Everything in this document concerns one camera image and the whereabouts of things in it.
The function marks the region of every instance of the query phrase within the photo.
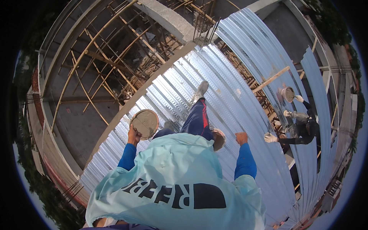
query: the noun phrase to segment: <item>sky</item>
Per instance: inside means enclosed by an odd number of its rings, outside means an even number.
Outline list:
[[[17,145],[14,143],[13,144],[13,151],[14,151],[14,157],[15,157],[15,164],[17,165],[17,169],[18,169],[18,174],[20,179],[23,182],[23,186],[24,189],[26,190],[27,194],[28,194],[28,198],[32,201],[33,206],[35,207],[35,209],[38,211],[38,214],[41,216],[41,218],[43,219],[43,221],[48,225],[48,227],[52,230],[57,230],[58,227],[55,225],[54,221],[50,218],[48,218],[46,216],[46,213],[43,209],[43,203],[42,201],[39,199],[38,195],[34,192],[31,193],[29,191],[29,183],[27,181],[27,179],[24,176],[24,168],[17,162],[18,161],[18,147]]]
[[[350,163],[349,170],[346,173],[346,176],[343,180],[343,187],[341,189],[340,198],[336,202],[336,206],[331,211],[331,213],[325,213],[322,216],[318,217],[314,223],[309,227],[308,230],[327,230],[335,219],[338,217],[340,212],[343,210],[346,202],[348,201],[355,184],[357,183],[358,176],[362,169],[362,165],[364,162],[365,151],[367,148],[367,136],[368,136],[368,86],[367,86],[367,75],[365,71],[365,67],[363,66],[363,61],[361,58],[361,54],[356,44],[354,38],[351,42],[351,45],[358,53],[359,61],[360,61],[360,71],[362,73],[361,77],[361,90],[366,99],[365,103],[365,113],[363,118],[363,128],[359,130],[357,137],[357,152],[353,154],[353,158]]]

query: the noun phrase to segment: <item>shirt logo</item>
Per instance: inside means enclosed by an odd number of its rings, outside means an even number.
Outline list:
[[[193,200],[194,209],[205,208],[226,208],[225,197],[217,186],[211,184],[184,184],[174,185],[173,188],[161,186],[161,189],[157,192],[157,185],[153,180],[148,182],[139,178],[137,181],[130,183],[127,186],[122,187],[122,191],[130,194],[138,194],[138,197],[154,199],[155,203],[164,202],[169,203],[170,199],[173,200],[172,208],[185,209],[190,207],[190,200]]]

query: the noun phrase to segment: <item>bucket of cement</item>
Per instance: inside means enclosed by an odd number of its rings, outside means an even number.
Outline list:
[[[156,133],[159,127],[159,117],[154,111],[143,109],[132,117],[129,126],[131,124],[142,134],[141,141],[145,141]]]
[[[226,136],[223,131],[218,128],[212,128],[211,131],[213,132],[213,139],[215,140],[213,143],[213,150],[216,152],[225,145]]]
[[[281,90],[281,95],[282,97],[287,101],[287,102],[293,102],[294,97],[295,97],[295,93],[292,87],[286,87],[283,88]]]

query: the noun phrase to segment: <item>blue sleeve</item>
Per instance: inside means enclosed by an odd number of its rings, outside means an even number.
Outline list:
[[[123,156],[121,157],[118,167],[122,167],[126,170],[131,170],[134,167],[134,158],[137,153],[137,148],[132,144],[127,144],[124,149]]]
[[[244,143],[239,150],[239,157],[236,161],[234,180],[241,175],[250,175],[255,179],[257,166],[253,159],[248,143]]]

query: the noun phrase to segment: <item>white glove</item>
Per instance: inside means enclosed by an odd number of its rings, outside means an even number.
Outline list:
[[[304,99],[300,96],[300,95],[295,95],[295,99],[298,101],[298,102],[301,102],[303,103]]]
[[[271,133],[267,132],[265,134],[265,142],[271,143],[271,142],[277,142],[278,138],[272,135]]]

